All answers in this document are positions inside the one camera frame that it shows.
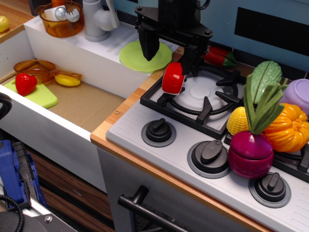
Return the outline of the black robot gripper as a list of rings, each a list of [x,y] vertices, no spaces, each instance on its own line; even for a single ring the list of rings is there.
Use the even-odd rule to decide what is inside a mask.
[[[143,56],[152,60],[159,50],[159,39],[184,47],[182,75],[197,75],[204,63],[208,41],[213,32],[201,24],[198,11],[205,10],[209,0],[160,0],[158,7],[137,6],[136,29]]]

